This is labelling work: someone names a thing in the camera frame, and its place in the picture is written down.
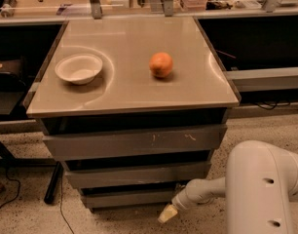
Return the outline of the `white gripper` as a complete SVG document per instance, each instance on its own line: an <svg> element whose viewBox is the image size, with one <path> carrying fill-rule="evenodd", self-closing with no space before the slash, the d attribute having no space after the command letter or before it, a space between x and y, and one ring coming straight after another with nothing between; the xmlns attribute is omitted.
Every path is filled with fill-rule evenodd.
<svg viewBox="0 0 298 234"><path fill-rule="evenodd" d="M159 223L166 223L178 214L178 211L186 211L195 207L197 203L190 196L189 190L184 187L172 199L171 204L165 206L158 217Z"/></svg>

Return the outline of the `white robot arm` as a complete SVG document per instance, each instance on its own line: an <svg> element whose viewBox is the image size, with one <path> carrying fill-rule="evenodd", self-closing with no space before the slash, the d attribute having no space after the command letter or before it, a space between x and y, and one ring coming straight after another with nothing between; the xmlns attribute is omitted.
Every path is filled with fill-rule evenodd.
<svg viewBox="0 0 298 234"><path fill-rule="evenodd" d="M294 234L290 204L298 202L298 154L244 141L231 151L223 177L190 180L159 222L216 197L226 199L228 234Z"/></svg>

